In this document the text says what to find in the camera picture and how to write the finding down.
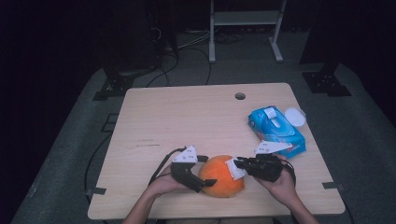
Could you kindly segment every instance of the wooden table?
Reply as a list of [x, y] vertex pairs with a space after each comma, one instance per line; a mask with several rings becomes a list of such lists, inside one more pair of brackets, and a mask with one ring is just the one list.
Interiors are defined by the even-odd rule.
[[[237, 100], [237, 93], [245, 94], [246, 98]], [[248, 115], [268, 105], [276, 105], [283, 112], [288, 107], [299, 107], [287, 83], [128, 90], [96, 186], [106, 189], [106, 193], [93, 195], [88, 216], [126, 217], [164, 156], [175, 148], [194, 145], [197, 154], [209, 158], [254, 157], [253, 150], [260, 139], [249, 128]], [[338, 190], [322, 186], [332, 182], [332, 177], [308, 124], [299, 130], [305, 137], [307, 151], [290, 160], [299, 195], [313, 214], [343, 213], [345, 207]], [[200, 165], [193, 167], [195, 174]], [[157, 199], [149, 217], [289, 214], [265, 188], [251, 176], [245, 176], [245, 189], [232, 198], [213, 198], [192, 190], [172, 192]]]

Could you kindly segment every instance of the white lid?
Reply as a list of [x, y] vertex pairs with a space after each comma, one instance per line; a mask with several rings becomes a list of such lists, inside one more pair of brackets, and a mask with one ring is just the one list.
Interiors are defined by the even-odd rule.
[[285, 117], [289, 121], [289, 123], [294, 127], [301, 127], [306, 122], [306, 117], [303, 113], [304, 112], [301, 111], [300, 109], [297, 109], [295, 107], [290, 107], [286, 109]]

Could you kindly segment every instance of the forearm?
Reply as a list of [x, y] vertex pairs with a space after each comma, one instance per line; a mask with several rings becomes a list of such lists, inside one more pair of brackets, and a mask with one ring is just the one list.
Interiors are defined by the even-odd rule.
[[286, 205], [297, 221], [301, 224], [319, 224], [317, 219], [309, 212], [303, 202], [298, 199]]
[[122, 224], [143, 224], [149, 216], [152, 205], [158, 194], [145, 190]]

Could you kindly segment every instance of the gray floor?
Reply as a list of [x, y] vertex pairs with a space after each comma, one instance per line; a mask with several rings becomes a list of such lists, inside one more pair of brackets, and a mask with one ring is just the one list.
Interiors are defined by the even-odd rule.
[[[396, 130], [363, 88], [359, 78], [342, 64], [335, 74], [352, 96], [329, 97], [311, 93], [302, 72], [317, 71], [321, 64], [299, 65], [308, 33], [281, 33], [278, 44], [283, 63], [275, 61], [269, 34], [245, 35], [231, 45], [217, 45], [217, 61], [211, 64], [209, 85], [287, 82], [301, 109], [334, 181], [346, 189], [341, 195], [356, 223], [394, 223], [396, 220]], [[179, 45], [194, 39], [180, 35]], [[209, 63], [199, 50], [207, 42], [180, 52], [177, 67], [168, 73], [171, 86], [205, 85]], [[176, 60], [165, 57], [163, 68]], [[162, 71], [136, 79], [134, 88], [146, 87]], [[122, 97], [106, 101], [92, 98], [105, 82], [103, 70], [92, 75], [63, 126], [51, 152], [22, 203], [13, 223], [99, 223], [87, 217], [87, 187], [95, 186], [109, 140], [102, 128], [109, 114], [120, 111]], [[164, 76], [150, 87], [166, 86]], [[321, 223], [350, 223], [348, 213], [318, 216]], [[280, 217], [291, 223], [290, 217]], [[120, 223], [111, 220], [107, 223]]]

